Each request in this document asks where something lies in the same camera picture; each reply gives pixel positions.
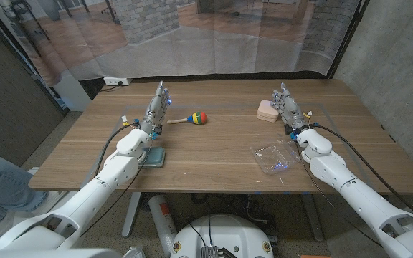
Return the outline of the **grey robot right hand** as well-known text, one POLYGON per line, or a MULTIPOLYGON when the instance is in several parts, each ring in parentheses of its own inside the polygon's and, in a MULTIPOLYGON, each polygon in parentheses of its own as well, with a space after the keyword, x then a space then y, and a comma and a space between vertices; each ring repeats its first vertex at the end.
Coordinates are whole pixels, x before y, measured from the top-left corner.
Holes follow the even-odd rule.
POLYGON ((280 90, 273 91, 270 105, 280 114, 285 124, 285 134, 290 135, 292 133, 296 136, 308 129, 308 123, 285 83, 282 82, 280 87, 280 90))

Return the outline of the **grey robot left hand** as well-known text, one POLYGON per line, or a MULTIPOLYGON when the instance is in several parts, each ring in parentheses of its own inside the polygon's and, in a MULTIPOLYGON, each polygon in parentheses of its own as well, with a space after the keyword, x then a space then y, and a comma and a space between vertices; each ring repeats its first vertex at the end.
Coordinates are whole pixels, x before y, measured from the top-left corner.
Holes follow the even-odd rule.
POLYGON ((152 134, 155 128, 162 124, 168 106, 171 104, 169 91, 164 87, 164 82, 160 81, 156 88, 155 95, 151 99, 140 123, 140 129, 147 134, 152 134))

